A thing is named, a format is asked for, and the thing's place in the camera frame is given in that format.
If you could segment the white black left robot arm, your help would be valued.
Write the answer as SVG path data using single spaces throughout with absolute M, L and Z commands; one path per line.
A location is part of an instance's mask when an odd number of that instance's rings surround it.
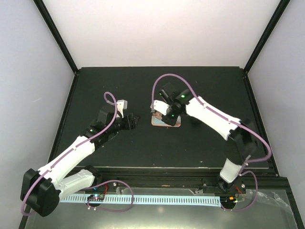
M 93 166 L 86 166 L 71 176 L 68 174 L 119 131 L 129 131 L 136 127 L 140 117 L 133 113 L 124 114 L 126 108 L 127 102 L 124 100 L 117 102 L 114 108 L 110 105 L 102 108 L 97 119 L 54 160 L 38 170 L 30 168 L 26 171 L 20 193 L 21 209 L 29 206 L 34 212 L 45 217 L 67 196 L 81 189 L 98 190 L 102 186 L 102 178 Z

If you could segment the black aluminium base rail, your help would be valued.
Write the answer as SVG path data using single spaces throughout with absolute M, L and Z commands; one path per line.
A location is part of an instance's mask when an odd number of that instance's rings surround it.
M 118 186 L 130 186 L 131 188 L 190 188 L 202 190 L 204 193 L 234 194 L 238 190 L 235 184 L 227 184 L 215 177 L 120 177 L 110 178 L 110 183 Z

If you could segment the base circuit board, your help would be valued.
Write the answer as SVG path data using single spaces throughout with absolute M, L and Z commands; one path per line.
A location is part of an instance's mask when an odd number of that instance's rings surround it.
M 92 202 L 92 201 L 103 202 L 104 198 L 105 198 L 104 194 L 92 194 L 87 197 L 87 201 L 88 202 Z
M 242 195 L 220 197 L 221 203 L 237 203 L 237 202 L 242 202 L 244 200 L 245 197 Z

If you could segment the right base circuit board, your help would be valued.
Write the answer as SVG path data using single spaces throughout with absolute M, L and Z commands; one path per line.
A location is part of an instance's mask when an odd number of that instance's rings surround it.
M 220 197 L 221 203 L 237 203 L 237 202 L 242 202 L 244 200 L 245 197 L 242 195 Z

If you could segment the left base circuit board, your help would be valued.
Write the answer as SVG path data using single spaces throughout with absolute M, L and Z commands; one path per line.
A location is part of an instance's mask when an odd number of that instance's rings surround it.
M 87 201 L 88 202 L 92 202 L 92 201 L 103 202 L 104 198 L 105 198 L 104 194 L 92 194 L 87 197 Z

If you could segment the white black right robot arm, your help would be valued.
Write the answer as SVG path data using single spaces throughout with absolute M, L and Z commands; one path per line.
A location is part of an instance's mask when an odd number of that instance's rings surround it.
M 151 108 L 163 123 L 175 126 L 182 114 L 188 115 L 208 125 L 226 141 L 226 160 L 216 185 L 220 192 L 228 192 L 234 187 L 242 167 L 258 148 L 255 137 L 245 130 L 253 123 L 248 119 L 241 121 L 210 106 L 203 98 L 195 97 L 190 89 L 177 91 L 170 83 L 159 91 L 159 95 L 162 100 L 154 100 Z

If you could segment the left black frame post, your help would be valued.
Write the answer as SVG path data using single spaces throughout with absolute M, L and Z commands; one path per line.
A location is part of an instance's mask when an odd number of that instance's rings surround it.
M 48 29 L 50 30 L 52 36 L 54 37 L 58 47 L 60 48 L 62 54 L 64 55 L 68 65 L 70 66 L 71 70 L 73 73 L 77 73 L 78 72 L 78 67 L 75 63 L 75 61 L 73 60 L 55 22 L 53 21 L 44 1 L 42 0 L 33 0 L 33 2 L 35 3 L 39 13 L 41 14 L 42 18 L 44 19 Z

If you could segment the right black frame post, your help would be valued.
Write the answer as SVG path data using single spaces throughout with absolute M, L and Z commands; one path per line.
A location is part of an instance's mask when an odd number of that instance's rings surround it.
M 266 42 L 268 41 L 269 37 L 271 36 L 272 32 L 274 31 L 275 27 L 277 26 L 279 20 L 281 19 L 283 13 L 285 12 L 287 6 L 289 5 L 290 0 L 280 0 L 276 9 L 274 10 L 267 26 L 265 27 L 260 39 L 258 40 L 254 50 L 252 51 L 245 67 L 244 72 L 248 74 L 254 65 L 255 61 L 257 60 L 259 54 L 261 53 L 262 49 L 264 48 Z

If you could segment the pink glasses case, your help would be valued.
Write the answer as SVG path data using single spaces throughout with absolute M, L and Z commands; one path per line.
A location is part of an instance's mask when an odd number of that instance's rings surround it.
M 151 124 L 153 126 L 160 126 L 160 127 L 180 127 L 181 126 L 181 117 L 178 116 L 176 124 L 174 126 L 166 124 L 162 121 L 162 114 L 159 112 L 152 113 Z

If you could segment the black frame post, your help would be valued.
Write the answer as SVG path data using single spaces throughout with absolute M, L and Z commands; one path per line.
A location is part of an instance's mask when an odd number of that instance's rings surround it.
M 255 61 L 257 60 L 259 54 L 261 53 L 262 49 L 264 48 L 266 42 L 268 41 L 269 37 L 271 36 L 272 32 L 274 31 L 275 27 L 277 26 L 279 20 L 281 19 L 283 13 L 285 12 L 287 6 L 289 5 L 290 0 L 280 0 L 276 9 L 274 10 L 267 26 L 265 27 L 260 39 L 258 40 L 254 50 L 252 51 L 245 67 L 244 72 L 248 74 L 254 65 Z
M 78 72 L 78 67 L 75 63 L 75 61 L 73 60 L 55 22 L 53 21 L 44 1 L 42 0 L 33 0 L 33 2 L 35 3 L 39 13 L 41 14 L 42 18 L 44 19 L 48 29 L 50 30 L 52 36 L 54 37 L 58 47 L 60 48 L 62 54 L 64 55 L 68 65 L 70 66 L 71 70 L 73 73 L 77 73 Z

